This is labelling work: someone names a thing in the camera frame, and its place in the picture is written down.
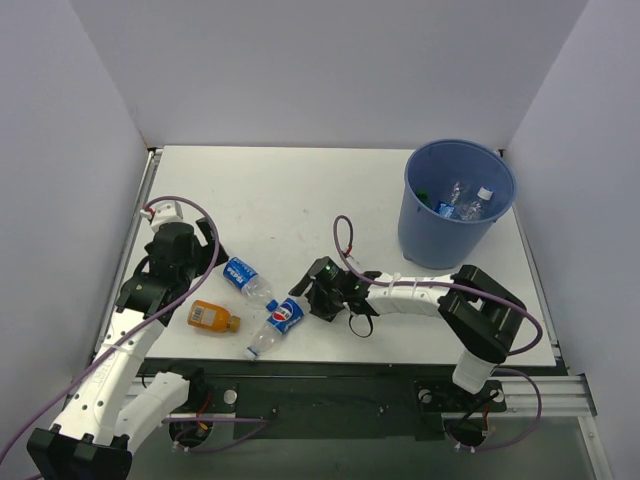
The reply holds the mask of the small Pepsi bottle blue cap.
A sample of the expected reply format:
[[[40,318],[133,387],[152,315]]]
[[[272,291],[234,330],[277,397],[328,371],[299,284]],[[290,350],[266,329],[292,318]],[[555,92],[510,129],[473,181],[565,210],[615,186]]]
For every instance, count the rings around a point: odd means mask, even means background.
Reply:
[[[278,306],[271,284],[253,267],[238,257],[231,257],[223,270],[223,277],[252,305],[273,312]]]

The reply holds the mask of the large Pepsi bottle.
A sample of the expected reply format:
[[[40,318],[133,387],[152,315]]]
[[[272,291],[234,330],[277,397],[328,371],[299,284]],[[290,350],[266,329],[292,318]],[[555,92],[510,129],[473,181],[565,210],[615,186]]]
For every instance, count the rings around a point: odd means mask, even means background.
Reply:
[[[288,332],[300,323],[306,315],[298,298],[288,297],[280,303],[266,319],[263,326],[253,336],[244,351],[248,360],[257,360],[265,353],[279,346]]]

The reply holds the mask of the green plastic bottle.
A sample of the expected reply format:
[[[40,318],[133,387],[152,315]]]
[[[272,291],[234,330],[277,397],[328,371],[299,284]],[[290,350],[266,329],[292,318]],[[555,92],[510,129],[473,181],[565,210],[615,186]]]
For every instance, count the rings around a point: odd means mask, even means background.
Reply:
[[[431,207],[431,200],[428,192],[423,189],[418,189],[415,191],[416,197],[428,208]]]

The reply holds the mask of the small blue label water bottle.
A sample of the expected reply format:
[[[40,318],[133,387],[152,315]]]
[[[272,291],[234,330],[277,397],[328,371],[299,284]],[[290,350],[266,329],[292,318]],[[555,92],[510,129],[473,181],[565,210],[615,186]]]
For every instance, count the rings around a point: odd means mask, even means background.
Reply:
[[[439,201],[437,204],[436,213],[444,218],[452,218],[455,213],[455,206],[443,201]]]

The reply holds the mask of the clear bottle white cap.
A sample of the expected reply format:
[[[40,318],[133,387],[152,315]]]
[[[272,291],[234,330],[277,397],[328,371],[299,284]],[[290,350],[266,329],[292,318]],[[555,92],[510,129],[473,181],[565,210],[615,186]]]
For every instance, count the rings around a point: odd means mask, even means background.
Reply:
[[[492,197],[492,190],[480,187],[471,200],[460,206],[457,215],[458,219],[461,221],[480,221],[484,219]]]

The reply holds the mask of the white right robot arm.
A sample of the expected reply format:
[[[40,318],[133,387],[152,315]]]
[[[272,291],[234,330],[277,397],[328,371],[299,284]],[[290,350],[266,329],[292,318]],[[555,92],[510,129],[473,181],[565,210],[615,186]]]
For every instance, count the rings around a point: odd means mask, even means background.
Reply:
[[[341,312],[369,319],[392,314],[440,317],[463,345],[449,402],[468,409],[510,354],[526,307],[483,270],[464,265],[449,277],[403,277],[381,271],[353,272],[330,257],[314,261],[289,291],[304,298],[310,313],[332,321]]]

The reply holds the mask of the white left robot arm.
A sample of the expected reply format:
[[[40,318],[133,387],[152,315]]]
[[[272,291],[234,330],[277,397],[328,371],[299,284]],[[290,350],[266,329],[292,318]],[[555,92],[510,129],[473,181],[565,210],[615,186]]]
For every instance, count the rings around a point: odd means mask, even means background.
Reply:
[[[124,479],[134,452],[172,410],[192,412],[204,384],[163,373],[151,390],[122,405],[150,348],[174,309],[226,261],[213,221],[168,221],[154,230],[146,254],[121,286],[104,341],[72,398],[47,429],[35,429],[27,451],[45,479]]]

